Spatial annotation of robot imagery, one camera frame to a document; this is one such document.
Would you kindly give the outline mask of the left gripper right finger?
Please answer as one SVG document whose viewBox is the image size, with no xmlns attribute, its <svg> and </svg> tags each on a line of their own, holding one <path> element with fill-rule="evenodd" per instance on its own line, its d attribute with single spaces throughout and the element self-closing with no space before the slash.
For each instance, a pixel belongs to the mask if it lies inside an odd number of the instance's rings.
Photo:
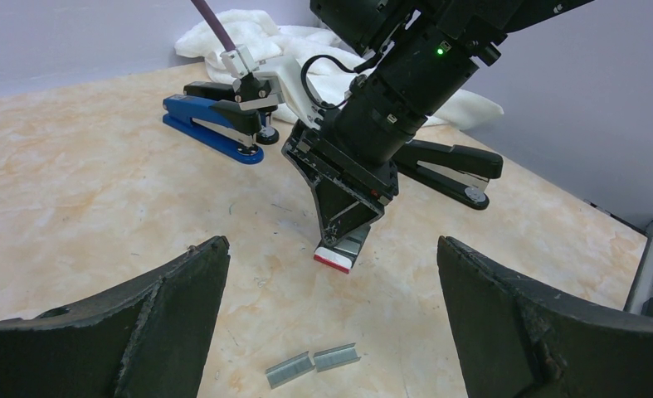
<svg viewBox="0 0 653 398">
<path fill-rule="evenodd" d="M 653 297 L 608 308 L 451 236 L 437 267 L 470 397 L 653 397 Z"/>
</svg>

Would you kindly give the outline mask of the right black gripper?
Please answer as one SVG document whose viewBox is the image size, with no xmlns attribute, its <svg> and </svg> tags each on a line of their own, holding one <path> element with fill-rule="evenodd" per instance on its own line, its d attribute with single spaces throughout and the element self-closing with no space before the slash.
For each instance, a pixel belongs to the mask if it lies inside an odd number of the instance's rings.
<svg viewBox="0 0 653 398">
<path fill-rule="evenodd" d="M 321 244 L 334 247 L 380 219 L 399 193 L 397 167 L 369 167 L 304 122 L 297 121 L 282 148 L 311 190 Z"/>
</svg>

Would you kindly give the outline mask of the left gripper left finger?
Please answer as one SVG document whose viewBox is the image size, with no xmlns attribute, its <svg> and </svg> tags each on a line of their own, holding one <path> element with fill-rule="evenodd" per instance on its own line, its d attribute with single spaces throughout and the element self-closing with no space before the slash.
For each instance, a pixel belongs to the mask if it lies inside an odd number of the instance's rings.
<svg viewBox="0 0 653 398">
<path fill-rule="evenodd" d="M 215 236 L 122 284 L 0 321 L 0 397 L 194 397 L 229 243 Z"/>
</svg>

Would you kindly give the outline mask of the blue stapler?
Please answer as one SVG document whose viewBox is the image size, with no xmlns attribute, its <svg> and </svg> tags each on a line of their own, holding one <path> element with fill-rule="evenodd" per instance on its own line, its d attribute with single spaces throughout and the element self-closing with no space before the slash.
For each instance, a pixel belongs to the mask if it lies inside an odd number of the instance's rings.
<svg viewBox="0 0 653 398">
<path fill-rule="evenodd" d="M 163 100 L 163 122 L 243 164 L 264 159 L 256 143 L 262 130 L 256 110 L 243 110 L 225 99 L 213 100 L 191 95 L 172 95 Z"/>
</svg>

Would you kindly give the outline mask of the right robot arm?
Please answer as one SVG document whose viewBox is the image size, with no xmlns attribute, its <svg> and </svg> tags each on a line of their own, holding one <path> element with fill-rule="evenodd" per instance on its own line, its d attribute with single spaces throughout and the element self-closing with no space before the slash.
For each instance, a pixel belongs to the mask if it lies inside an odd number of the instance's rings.
<svg viewBox="0 0 653 398">
<path fill-rule="evenodd" d="M 481 187 L 501 175 L 500 155 L 416 139 L 417 131 L 478 70 L 500 56 L 512 32 L 579 7 L 577 1 L 313 1 L 310 10 L 366 61 L 351 69 L 340 104 L 307 90 L 283 154 L 307 181 L 321 245 L 366 230 L 398 193 L 399 174 L 484 210 Z"/>
</svg>

